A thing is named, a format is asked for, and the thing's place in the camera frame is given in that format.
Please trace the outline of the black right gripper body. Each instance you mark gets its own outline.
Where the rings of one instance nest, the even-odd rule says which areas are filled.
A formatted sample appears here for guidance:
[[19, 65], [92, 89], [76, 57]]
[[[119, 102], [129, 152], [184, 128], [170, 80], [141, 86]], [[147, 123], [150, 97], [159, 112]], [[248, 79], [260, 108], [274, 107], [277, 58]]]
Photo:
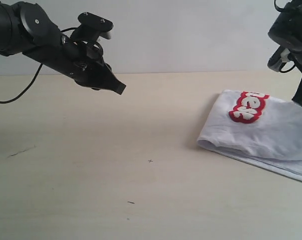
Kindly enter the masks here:
[[302, 73], [302, 0], [289, 1], [274, 8], [278, 17], [268, 31], [271, 40], [290, 52], [291, 60]]

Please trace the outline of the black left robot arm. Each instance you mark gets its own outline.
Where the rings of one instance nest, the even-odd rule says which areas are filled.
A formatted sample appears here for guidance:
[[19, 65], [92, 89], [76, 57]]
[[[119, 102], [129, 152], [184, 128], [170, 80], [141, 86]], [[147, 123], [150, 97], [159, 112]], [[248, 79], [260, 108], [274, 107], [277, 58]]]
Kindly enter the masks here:
[[126, 85], [103, 59], [98, 38], [110, 39], [113, 23], [83, 12], [80, 25], [67, 36], [37, 3], [12, 5], [0, 1], [0, 55], [19, 53], [67, 77], [82, 87], [122, 94]]

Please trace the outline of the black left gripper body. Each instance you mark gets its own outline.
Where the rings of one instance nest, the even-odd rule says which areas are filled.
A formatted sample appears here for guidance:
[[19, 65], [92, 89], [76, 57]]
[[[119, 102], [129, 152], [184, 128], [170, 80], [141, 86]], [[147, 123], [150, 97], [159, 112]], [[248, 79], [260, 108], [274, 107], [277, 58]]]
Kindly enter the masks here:
[[38, 46], [23, 54], [67, 76], [82, 87], [110, 89], [110, 71], [103, 60], [100, 45], [72, 42], [67, 36], [58, 46]]

